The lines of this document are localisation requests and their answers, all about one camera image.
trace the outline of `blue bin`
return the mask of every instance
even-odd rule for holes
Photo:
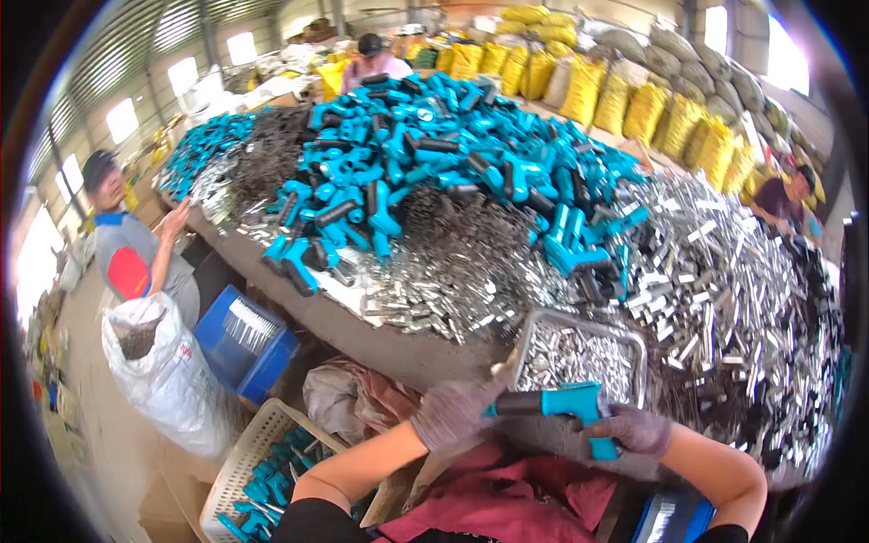
[[[237,299],[241,299],[259,315],[278,326],[275,337],[258,357],[242,347],[223,329],[223,320],[229,313],[229,305]],[[261,405],[269,397],[269,390],[300,347],[295,335],[287,330],[286,322],[257,306],[232,285],[217,296],[196,325],[193,335],[217,379],[256,405]]]

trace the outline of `pink shirt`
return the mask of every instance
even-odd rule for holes
[[[389,53],[381,53],[375,58],[373,70],[367,70],[358,60],[353,61],[344,69],[344,77],[341,82],[341,94],[347,94],[353,89],[358,89],[361,79],[386,72],[393,79],[404,79],[414,73],[408,63],[399,60]]]

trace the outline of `gray glove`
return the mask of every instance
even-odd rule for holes
[[[647,454],[656,460],[670,447],[673,423],[668,418],[624,404],[613,404],[610,410],[612,417],[589,425],[583,434],[615,438],[631,453]]]
[[[420,409],[410,417],[410,424],[429,451],[459,445],[486,426],[483,411],[509,381],[509,372],[500,372],[491,381],[439,383],[422,396]]]

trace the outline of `white plastic crate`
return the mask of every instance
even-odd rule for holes
[[[239,543],[238,538],[217,520],[217,515],[224,513],[240,524],[242,514],[235,510],[233,504],[248,499],[242,489],[254,478],[251,470],[271,455],[269,445],[282,441],[283,433],[297,425],[308,430],[336,453],[347,449],[346,444],[326,434],[305,414],[275,398],[266,400],[232,447],[199,515],[199,524],[211,543]]]

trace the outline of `worker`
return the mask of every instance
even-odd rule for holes
[[[123,208],[123,177],[109,151],[94,152],[82,178],[94,208],[96,265],[105,283],[122,301],[165,292],[192,330],[199,320],[199,286],[193,267],[172,250],[187,221],[187,200],[151,231]]]
[[[510,460],[491,440],[456,461],[398,519],[366,531],[348,515],[392,472],[475,438],[486,426],[481,412],[507,385],[506,373],[437,385],[409,420],[316,464],[295,484],[272,543],[596,541],[592,531],[615,488],[609,473],[557,456]],[[749,455],[635,407],[612,409],[614,416],[583,431],[586,437],[615,438],[703,493],[716,512],[699,543],[748,542],[766,503],[766,478]]]
[[[787,235],[805,235],[820,241],[820,222],[803,200],[815,190],[817,178],[808,165],[799,166],[790,182],[773,177],[760,187],[751,204],[752,212]]]
[[[404,79],[414,73],[408,63],[399,60],[391,52],[383,49],[383,40],[376,34],[366,34],[359,38],[359,54],[344,69],[341,94],[346,95],[362,86],[362,79],[376,74],[387,73],[391,79]]]

